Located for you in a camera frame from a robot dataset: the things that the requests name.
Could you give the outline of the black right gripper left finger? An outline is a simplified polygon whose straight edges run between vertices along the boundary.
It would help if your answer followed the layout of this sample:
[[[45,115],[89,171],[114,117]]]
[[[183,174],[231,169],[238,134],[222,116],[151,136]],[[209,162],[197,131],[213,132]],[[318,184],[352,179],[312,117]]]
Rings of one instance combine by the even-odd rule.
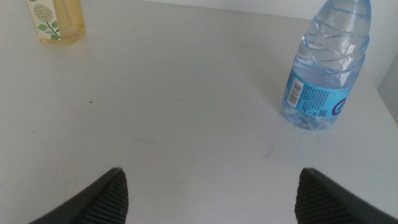
[[[126,175],[115,167],[31,224],[125,224],[128,207]]]

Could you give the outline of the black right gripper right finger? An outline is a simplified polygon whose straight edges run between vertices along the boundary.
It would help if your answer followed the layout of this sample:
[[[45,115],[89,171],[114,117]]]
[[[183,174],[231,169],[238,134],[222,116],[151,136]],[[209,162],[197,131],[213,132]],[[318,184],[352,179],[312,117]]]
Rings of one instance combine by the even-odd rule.
[[[294,212],[298,223],[397,224],[397,218],[314,168],[304,168],[300,173]]]

